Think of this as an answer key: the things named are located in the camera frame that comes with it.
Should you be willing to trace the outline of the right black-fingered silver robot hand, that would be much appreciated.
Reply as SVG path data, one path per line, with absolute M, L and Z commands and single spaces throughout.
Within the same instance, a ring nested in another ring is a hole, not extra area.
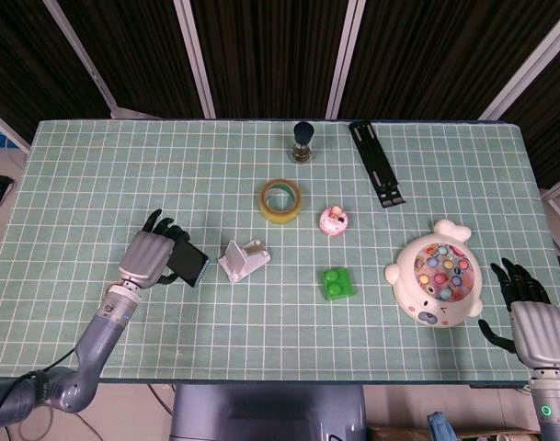
M 530 369 L 560 368 L 560 310 L 543 285 L 523 266 L 503 257 L 490 265 L 497 276 L 510 318 L 512 336 L 492 331 L 484 319 L 478 326 L 491 344 L 517 356 Z

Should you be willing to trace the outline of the left black-fingered silver robot hand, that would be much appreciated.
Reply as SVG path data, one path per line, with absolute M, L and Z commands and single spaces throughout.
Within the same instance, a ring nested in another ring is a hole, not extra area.
M 172 218 L 163 218 L 156 209 L 143 227 L 134 235 L 119 264 L 120 278 L 138 289 L 169 285 L 179 278 L 175 272 L 163 275 L 175 248 L 189 241 L 189 234 L 175 224 Z

